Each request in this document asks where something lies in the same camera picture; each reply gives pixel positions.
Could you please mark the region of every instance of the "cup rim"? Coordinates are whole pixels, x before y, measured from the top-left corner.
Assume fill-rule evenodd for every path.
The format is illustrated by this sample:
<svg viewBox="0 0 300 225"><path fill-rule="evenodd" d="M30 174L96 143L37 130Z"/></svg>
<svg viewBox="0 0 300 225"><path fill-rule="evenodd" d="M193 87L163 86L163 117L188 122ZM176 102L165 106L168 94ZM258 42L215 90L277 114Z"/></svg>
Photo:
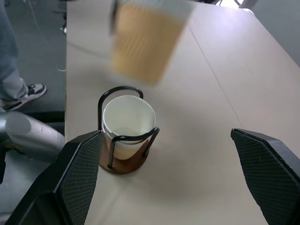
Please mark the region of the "cup rim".
<svg viewBox="0 0 300 225"><path fill-rule="evenodd" d="M152 124L152 128L151 128L151 130L152 130L152 129L154 128L154 126L155 126L155 123L156 123L156 115L155 115L155 112L154 112L152 106L151 106L148 102L146 102L144 99L142 99L142 98L140 98L140 97L137 97L137 96L134 96L134 95L121 95L121 96L119 96L119 97L114 98L113 100L118 99L118 98L122 98L122 97L138 98L139 100L143 101L145 104L147 104L147 105L150 107L150 109L151 109L152 112L153 112L153 116L154 116L154 120L153 120L153 124ZM112 134L114 134L114 135L116 135L116 136L121 136L120 134L117 134L116 132L111 131L111 130L109 129L109 127L107 126L107 124L106 124L106 122L105 122L105 119L104 119L105 110L107 109L107 106L108 106L113 100L111 100L111 101L105 106L105 108L104 108L104 110L103 110L103 114L102 114L102 121L103 121L103 124L104 124L105 128L106 128L110 133L112 133Z"/></svg>
<svg viewBox="0 0 300 225"><path fill-rule="evenodd" d="M113 139L114 137L112 137L108 132L105 132L105 128L104 128L104 126L102 125L102 130L104 131L104 134L106 135L106 136L108 136L110 139ZM130 142L130 141L120 141L120 143L122 143L122 144L128 144L128 145L135 145L135 144L140 144L140 143L142 143L142 142L145 142L146 141L146 139L145 140L141 140L141 141L137 141L137 142L135 142L135 143L127 143L127 142Z"/></svg>
<svg viewBox="0 0 300 225"><path fill-rule="evenodd" d="M105 133L106 136L108 136L109 139L113 139L109 133ZM120 141L118 144L123 146L123 148L132 148L134 146L140 146L142 147L142 145L146 142L146 140L143 140L143 141L140 141L140 142L137 142L137 143L124 143L124 142L128 142L128 141Z"/></svg>

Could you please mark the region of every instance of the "table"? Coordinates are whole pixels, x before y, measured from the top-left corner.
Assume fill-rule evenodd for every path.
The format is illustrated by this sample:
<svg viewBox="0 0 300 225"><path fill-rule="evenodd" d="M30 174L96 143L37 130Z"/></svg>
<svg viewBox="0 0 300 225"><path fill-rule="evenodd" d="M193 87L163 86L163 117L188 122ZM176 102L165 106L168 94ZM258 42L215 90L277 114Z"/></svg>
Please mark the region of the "table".
<svg viewBox="0 0 300 225"><path fill-rule="evenodd" d="M107 78L110 3L68 3L68 140L97 129L98 99L118 86ZM194 4L163 82L144 91L161 130L148 159L126 176L99 169L86 224L266 225L231 128L278 138L300 157L300 68L251 13Z"/></svg>

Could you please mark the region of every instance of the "blurry cup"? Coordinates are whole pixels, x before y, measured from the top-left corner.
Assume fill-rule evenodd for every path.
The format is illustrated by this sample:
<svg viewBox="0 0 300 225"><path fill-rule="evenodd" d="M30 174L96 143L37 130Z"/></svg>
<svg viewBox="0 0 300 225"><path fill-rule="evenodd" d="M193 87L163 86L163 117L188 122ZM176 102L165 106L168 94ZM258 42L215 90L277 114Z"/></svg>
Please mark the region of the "blurry cup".
<svg viewBox="0 0 300 225"><path fill-rule="evenodd" d="M156 85L193 7L187 0L120 0L112 53L118 78Z"/></svg>
<svg viewBox="0 0 300 225"><path fill-rule="evenodd" d="M139 136L151 131L155 126L155 113L143 99L123 95L106 105L102 120L102 130L110 149L112 139L116 136ZM131 158L148 139L116 142L114 157L122 160Z"/></svg>

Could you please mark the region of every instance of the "sneaker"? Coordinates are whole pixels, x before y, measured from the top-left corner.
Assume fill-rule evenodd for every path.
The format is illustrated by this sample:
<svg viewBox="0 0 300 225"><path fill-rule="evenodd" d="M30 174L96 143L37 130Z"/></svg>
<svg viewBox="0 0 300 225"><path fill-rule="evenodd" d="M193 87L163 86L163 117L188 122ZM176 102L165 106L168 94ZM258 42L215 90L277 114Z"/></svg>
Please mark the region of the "sneaker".
<svg viewBox="0 0 300 225"><path fill-rule="evenodd" d="M43 84L31 84L27 86L28 92L27 94L21 99L21 100L16 100L16 101L2 101L1 107L5 111L13 111L21 106L23 106L25 103L32 101L34 99L37 99L39 97L42 97L46 91L47 88Z"/></svg>

